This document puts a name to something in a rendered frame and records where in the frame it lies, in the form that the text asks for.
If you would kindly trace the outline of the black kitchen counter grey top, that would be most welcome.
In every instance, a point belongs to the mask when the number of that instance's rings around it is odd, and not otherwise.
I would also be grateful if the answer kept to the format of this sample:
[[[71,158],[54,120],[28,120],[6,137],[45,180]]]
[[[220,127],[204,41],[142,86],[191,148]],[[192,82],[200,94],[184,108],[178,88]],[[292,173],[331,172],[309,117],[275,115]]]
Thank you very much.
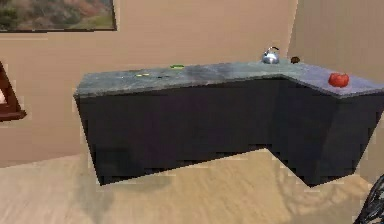
[[[330,74],[286,60],[101,72],[74,99],[101,184],[266,148],[314,187],[356,170],[384,113],[384,84]]]

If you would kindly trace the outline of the silver kettle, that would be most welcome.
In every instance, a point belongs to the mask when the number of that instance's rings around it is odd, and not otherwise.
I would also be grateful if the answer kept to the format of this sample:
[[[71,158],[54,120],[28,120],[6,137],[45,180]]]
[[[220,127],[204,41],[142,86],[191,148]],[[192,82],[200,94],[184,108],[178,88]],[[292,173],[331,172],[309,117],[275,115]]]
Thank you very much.
[[[262,55],[261,61],[265,64],[278,64],[280,61],[279,58],[279,49],[275,46],[269,47]]]

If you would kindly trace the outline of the red tomato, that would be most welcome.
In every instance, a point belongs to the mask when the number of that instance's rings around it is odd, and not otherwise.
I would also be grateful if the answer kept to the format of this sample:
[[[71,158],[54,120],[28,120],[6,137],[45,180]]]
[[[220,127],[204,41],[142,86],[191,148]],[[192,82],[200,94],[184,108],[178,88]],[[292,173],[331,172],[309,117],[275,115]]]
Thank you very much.
[[[349,84],[349,76],[341,73],[331,73],[328,83],[333,87],[344,88]]]

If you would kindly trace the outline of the framed landscape picture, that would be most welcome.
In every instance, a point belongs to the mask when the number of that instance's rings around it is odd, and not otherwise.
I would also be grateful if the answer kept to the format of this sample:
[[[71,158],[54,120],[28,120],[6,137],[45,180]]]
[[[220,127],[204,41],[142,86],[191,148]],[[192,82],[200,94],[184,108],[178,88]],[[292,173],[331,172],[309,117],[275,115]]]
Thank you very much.
[[[116,30],[113,0],[0,0],[0,33]]]

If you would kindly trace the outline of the dark red wooden frame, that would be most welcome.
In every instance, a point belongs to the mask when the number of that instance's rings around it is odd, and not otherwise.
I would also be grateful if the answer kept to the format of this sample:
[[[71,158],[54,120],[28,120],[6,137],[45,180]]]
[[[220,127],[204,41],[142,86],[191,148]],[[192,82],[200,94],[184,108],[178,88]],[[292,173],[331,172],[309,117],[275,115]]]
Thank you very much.
[[[0,122],[23,119],[26,115],[0,61]]]

